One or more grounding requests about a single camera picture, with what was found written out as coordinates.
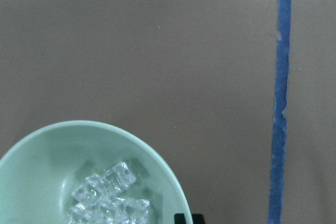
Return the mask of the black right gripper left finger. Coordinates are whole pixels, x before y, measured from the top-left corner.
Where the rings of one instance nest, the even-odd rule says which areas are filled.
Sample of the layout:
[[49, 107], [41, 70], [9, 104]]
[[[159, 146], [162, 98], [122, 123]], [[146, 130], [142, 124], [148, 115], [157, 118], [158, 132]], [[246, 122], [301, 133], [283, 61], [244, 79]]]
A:
[[175, 224], [186, 224], [186, 219], [184, 214], [175, 214], [174, 215]]

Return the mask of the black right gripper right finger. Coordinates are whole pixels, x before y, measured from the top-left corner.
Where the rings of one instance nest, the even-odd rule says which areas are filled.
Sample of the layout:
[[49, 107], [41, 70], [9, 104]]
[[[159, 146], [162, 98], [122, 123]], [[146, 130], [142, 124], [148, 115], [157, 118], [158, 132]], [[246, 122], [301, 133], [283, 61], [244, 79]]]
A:
[[192, 214], [193, 224], [205, 224], [205, 218], [202, 214]]

